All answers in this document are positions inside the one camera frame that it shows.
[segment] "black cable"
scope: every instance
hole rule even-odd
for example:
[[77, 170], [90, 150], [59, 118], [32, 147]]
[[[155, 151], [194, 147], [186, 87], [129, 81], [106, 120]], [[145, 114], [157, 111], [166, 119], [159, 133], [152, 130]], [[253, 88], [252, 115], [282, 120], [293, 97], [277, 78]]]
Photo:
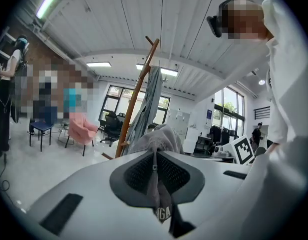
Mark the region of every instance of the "black cable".
[[[3, 169], [2, 172], [0, 173], [0, 178], [2, 177], [3, 172], [4, 172], [5, 169], [6, 169], [6, 163], [7, 163], [7, 158], [6, 158], [6, 153], [4, 153], [4, 169]], [[9, 185], [9, 181], [5, 179], [5, 180], [3, 180], [3, 181], [1, 182], [1, 184], [0, 184], [0, 190], [6, 194], [6, 196], [8, 197], [8, 199], [10, 200], [10, 202], [12, 203], [12, 205], [14, 205], [12, 199], [10, 199], [8, 193], [6, 192], [6, 191], [9, 190], [9, 186], [10, 186], [10, 185]]]

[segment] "black slot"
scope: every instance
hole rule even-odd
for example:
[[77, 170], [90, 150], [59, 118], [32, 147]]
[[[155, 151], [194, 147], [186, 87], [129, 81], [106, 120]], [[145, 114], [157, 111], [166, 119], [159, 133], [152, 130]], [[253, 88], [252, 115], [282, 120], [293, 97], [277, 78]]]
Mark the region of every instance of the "black slot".
[[244, 180], [247, 177], [247, 174], [245, 174], [245, 173], [236, 172], [236, 171], [232, 171], [232, 170], [225, 171], [224, 175], [228, 175], [228, 176], [238, 178], [238, 179], [241, 179], [241, 180]]
[[82, 199], [83, 197], [78, 194], [67, 194], [41, 221], [40, 225], [58, 236]]

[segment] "clothing rack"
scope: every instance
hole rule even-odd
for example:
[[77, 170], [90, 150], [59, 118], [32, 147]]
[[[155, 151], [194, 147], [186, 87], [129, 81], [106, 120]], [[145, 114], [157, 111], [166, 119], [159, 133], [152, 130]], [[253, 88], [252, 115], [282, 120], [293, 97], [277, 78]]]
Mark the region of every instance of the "clothing rack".
[[127, 135], [127, 130], [129, 128], [130, 118], [132, 116], [132, 113], [133, 113], [133, 110], [134, 110], [134, 107], [135, 107], [135, 103], [136, 103], [136, 100], [137, 100], [137, 96], [138, 96], [140, 88], [143, 84], [144, 78], [147, 75], [147, 73], [149, 73], [149, 71], [151, 69], [151, 66], [149, 64], [150, 64], [150, 62], [151, 62], [151, 60], [154, 56], [154, 52], [155, 52], [155, 50], [158, 46], [158, 43], [159, 43], [159, 39], [156, 39], [154, 42], [152, 42], [152, 40], [148, 36], [146, 36], [145, 38], [149, 41], [149, 43], [152, 45], [152, 47], [149, 51], [148, 56], [146, 57], [145, 64], [143, 66], [142, 71], [139, 74], [138, 80], [137, 80], [136, 85], [135, 85], [134, 92], [132, 94], [132, 98], [130, 99], [128, 109], [127, 109], [127, 112], [126, 112], [126, 117], [125, 117], [125, 120], [124, 120], [124, 123], [123, 123], [123, 126], [122, 126], [122, 130], [120, 132], [120, 137], [119, 137], [119, 141], [118, 141], [118, 146], [117, 146], [115, 158], [118, 158], [118, 157], [121, 156], [123, 147], [125, 145], [127, 145], [127, 143], [125, 142], [125, 139], [126, 139], [126, 135]]

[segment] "pink armchair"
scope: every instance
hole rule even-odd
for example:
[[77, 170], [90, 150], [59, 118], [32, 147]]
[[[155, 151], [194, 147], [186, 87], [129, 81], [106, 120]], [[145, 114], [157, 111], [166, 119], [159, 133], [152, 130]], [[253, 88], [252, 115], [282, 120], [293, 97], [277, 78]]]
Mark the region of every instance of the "pink armchair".
[[98, 127], [90, 124], [86, 120], [86, 116], [82, 113], [70, 113], [69, 114], [69, 130], [68, 130], [68, 138], [65, 145], [67, 147], [67, 143], [69, 137], [76, 140], [78, 143], [84, 145], [83, 156], [85, 155], [85, 147], [88, 143], [92, 142], [94, 146], [93, 139], [96, 136], [98, 131]]

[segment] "tree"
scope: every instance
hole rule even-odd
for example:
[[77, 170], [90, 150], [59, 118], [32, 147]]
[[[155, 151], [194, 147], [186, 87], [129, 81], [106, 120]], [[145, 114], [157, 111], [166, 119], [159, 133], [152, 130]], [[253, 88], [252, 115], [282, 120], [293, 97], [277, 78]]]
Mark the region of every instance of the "tree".
[[237, 108], [231, 102], [226, 102], [224, 104], [224, 108], [227, 108], [230, 111], [233, 111], [233, 112], [237, 113]]
[[164, 104], [164, 106], [162, 106], [162, 107], [166, 109], [168, 107], [168, 102], [169, 102], [169, 99], [162, 98], [162, 103]]
[[130, 89], [125, 89], [124, 90], [124, 94], [128, 95], [128, 96], [132, 96], [133, 95], [134, 90], [130, 90]]

